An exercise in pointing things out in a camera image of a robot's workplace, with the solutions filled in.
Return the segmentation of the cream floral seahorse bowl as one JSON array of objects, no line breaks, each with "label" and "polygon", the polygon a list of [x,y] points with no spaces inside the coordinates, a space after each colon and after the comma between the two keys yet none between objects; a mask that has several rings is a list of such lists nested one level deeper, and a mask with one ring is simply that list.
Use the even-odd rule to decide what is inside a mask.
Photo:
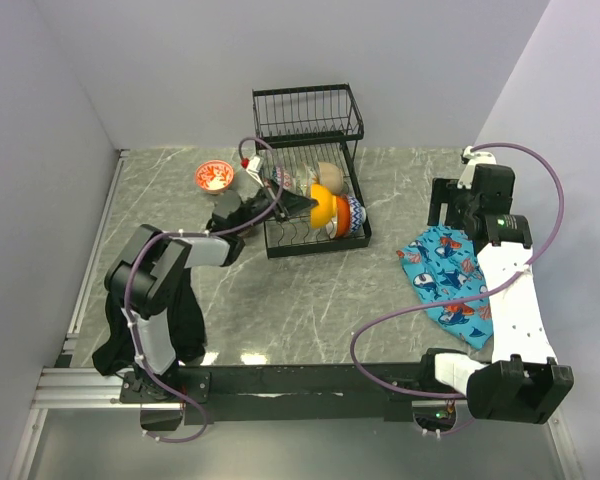
[{"label": "cream floral seahorse bowl", "polygon": [[295,184],[297,191],[304,195],[309,196],[311,193],[311,187],[314,184],[319,184],[319,175],[316,170],[306,163],[302,163],[295,174]]}]

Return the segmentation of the blue triangle pattern bowl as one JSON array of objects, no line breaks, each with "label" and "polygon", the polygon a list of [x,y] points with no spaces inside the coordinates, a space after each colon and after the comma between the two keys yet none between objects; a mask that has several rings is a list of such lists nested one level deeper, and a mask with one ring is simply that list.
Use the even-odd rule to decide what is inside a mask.
[{"label": "blue triangle pattern bowl", "polygon": [[292,193],[296,191],[295,178],[286,168],[275,166],[272,170],[272,179],[284,190]]}]

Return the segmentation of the orange bowl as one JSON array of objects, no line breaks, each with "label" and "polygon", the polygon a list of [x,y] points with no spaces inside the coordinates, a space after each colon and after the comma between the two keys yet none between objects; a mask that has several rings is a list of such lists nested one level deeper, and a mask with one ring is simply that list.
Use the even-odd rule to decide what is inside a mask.
[{"label": "orange bowl", "polygon": [[310,226],[320,229],[337,214],[336,197],[328,188],[315,183],[310,188],[310,198],[316,202],[310,211]]}]

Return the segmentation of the beige bowl white inside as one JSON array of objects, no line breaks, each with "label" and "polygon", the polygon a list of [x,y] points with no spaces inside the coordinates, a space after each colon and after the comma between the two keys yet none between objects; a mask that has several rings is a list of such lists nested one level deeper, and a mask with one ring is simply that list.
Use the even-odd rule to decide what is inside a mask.
[{"label": "beige bowl white inside", "polygon": [[319,183],[327,188],[333,195],[340,195],[344,191],[344,173],[337,165],[329,162],[318,162]]}]

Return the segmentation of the white pinkish bowl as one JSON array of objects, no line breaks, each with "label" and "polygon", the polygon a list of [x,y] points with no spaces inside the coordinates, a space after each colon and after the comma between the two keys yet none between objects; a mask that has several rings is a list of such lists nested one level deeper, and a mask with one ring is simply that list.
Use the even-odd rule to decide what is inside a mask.
[{"label": "white pinkish bowl", "polygon": [[325,225],[325,231],[330,239],[344,238],[351,226],[350,205],[347,196],[336,198],[336,214]]}]

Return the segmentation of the red pattern blue zigzag bowl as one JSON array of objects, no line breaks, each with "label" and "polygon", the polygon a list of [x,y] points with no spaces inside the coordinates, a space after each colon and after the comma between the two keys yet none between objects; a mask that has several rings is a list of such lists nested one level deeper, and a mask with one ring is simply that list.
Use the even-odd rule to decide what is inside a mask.
[{"label": "red pattern blue zigzag bowl", "polygon": [[349,236],[357,233],[365,223],[366,209],[355,196],[346,195],[345,198],[350,211],[350,224],[347,231],[347,236]]}]

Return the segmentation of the red floral bowl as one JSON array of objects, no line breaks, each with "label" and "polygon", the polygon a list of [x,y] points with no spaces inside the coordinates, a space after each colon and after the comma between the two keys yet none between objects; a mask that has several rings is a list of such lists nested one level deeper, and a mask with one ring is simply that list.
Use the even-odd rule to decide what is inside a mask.
[{"label": "red floral bowl", "polygon": [[195,184],[211,195],[226,191],[234,180],[234,169],[225,161],[210,160],[201,164],[195,171]]}]

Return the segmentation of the grey leaf pattern bowl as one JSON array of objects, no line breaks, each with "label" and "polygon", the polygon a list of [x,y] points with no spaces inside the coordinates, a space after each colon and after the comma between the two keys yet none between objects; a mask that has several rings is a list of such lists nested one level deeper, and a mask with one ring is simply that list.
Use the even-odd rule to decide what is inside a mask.
[{"label": "grey leaf pattern bowl", "polygon": [[257,222],[245,222],[241,225],[231,228],[230,235],[238,236],[240,238],[248,238],[254,235],[259,228]]}]

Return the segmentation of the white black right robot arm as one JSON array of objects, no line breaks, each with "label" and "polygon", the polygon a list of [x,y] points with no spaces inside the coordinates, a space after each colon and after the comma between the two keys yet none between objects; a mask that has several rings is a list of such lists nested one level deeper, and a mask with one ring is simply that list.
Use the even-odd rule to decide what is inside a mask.
[{"label": "white black right robot arm", "polygon": [[491,361],[430,349],[418,374],[420,391],[440,398],[453,388],[477,419],[544,424],[574,385],[558,362],[537,300],[527,219],[510,212],[515,174],[506,166],[470,161],[459,179],[435,179],[429,221],[443,220],[473,242],[489,291]]}]

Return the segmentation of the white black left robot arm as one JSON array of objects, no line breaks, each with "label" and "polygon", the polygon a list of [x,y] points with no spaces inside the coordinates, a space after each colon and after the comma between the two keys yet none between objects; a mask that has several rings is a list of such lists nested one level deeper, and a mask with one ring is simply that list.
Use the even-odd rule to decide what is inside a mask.
[{"label": "white black left robot arm", "polygon": [[201,359],[207,343],[191,286],[193,268],[232,265],[245,245],[241,233],[270,218],[287,221],[317,204],[268,181],[248,199],[222,193],[202,234],[168,235],[140,225],[105,276],[109,337],[92,356],[95,369],[111,376],[132,367],[153,399],[173,399],[183,389],[180,363]]}]

